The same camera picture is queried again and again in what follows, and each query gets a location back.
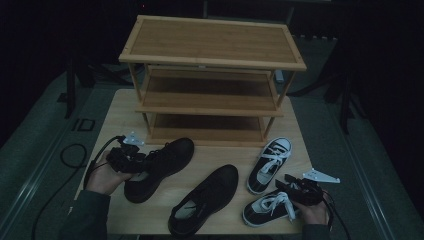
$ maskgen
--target black stand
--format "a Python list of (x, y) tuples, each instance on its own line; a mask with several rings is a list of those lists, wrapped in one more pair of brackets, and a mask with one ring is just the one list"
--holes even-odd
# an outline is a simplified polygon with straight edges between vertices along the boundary
[(68, 48), (68, 60), (67, 60), (67, 77), (66, 77), (66, 93), (61, 95), (61, 101), (66, 101), (67, 110), (65, 119), (68, 119), (75, 109), (76, 96), (75, 96), (75, 75), (83, 87), (92, 88), (96, 83), (93, 77), (93, 71), (102, 74), (106, 79), (110, 79), (120, 85), (132, 85), (131, 82), (127, 82), (122, 79), (118, 74), (108, 70), (101, 64), (93, 61), (90, 57), (84, 56), (80, 53), (75, 45), (71, 45)]
[(327, 103), (335, 103), (340, 97), (340, 94), (342, 94), (339, 123), (343, 132), (349, 134), (347, 120), (351, 112), (349, 102), (351, 99), (350, 95), (354, 76), (351, 66), (348, 64), (348, 57), (343, 51), (342, 44), (343, 42), (338, 42), (336, 44), (317, 81), (296, 92), (287, 93), (287, 96), (299, 97), (321, 86), (330, 84), (330, 87), (324, 94), (324, 99)]

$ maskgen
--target dark sleeve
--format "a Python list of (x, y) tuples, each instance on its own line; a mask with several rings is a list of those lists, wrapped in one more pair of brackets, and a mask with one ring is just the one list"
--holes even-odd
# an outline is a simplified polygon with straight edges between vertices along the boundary
[(110, 196), (82, 190), (59, 231), (59, 239), (107, 239)]
[(330, 240), (330, 230), (326, 225), (305, 224), (302, 229), (302, 240)]

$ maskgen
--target left hand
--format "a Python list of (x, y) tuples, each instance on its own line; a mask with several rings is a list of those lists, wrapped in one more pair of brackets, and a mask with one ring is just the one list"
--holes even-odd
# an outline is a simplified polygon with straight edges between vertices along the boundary
[(113, 168), (107, 163), (106, 156), (109, 151), (104, 151), (102, 159), (94, 166), (96, 168), (90, 175), (86, 190), (97, 192), (100, 194), (110, 195), (116, 188), (125, 180), (130, 179), (133, 174), (115, 172)]

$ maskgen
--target black canvas sneaker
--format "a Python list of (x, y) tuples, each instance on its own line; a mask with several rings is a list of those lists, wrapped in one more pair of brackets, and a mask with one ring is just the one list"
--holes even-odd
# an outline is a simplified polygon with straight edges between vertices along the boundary
[(252, 194), (262, 194), (281, 166), (291, 154), (291, 143), (286, 138), (270, 141), (262, 150), (247, 179), (247, 189)]
[(193, 153), (194, 143), (189, 138), (177, 139), (160, 150), (151, 151), (146, 157), (146, 161), (150, 162), (149, 169), (125, 182), (125, 197), (133, 203), (145, 202), (163, 179), (188, 165)]
[(176, 238), (193, 236), (212, 214), (230, 203), (238, 184), (238, 171), (225, 165), (211, 173), (172, 209), (168, 228)]
[(296, 214), (288, 195), (279, 189), (249, 203), (243, 210), (243, 220), (251, 227), (260, 227), (284, 217), (292, 221)]

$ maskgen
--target black leather shoe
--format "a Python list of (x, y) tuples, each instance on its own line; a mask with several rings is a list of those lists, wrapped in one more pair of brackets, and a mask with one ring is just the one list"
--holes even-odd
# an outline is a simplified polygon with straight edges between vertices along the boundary
[(238, 184), (238, 171), (225, 165), (211, 173), (172, 209), (168, 228), (176, 238), (193, 236), (212, 214), (230, 203)]
[(160, 150), (151, 151), (145, 159), (150, 162), (149, 169), (125, 182), (125, 197), (133, 203), (145, 202), (163, 179), (188, 165), (193, 153), (194, 143), (189, 138), (177, 139)]
[(281, 166), (291, 154), (291, 143), (286, 138), (270, 141), (258, 157), (258, 162), (247, 179), (247, 189), (252, 194), (262, 194)]

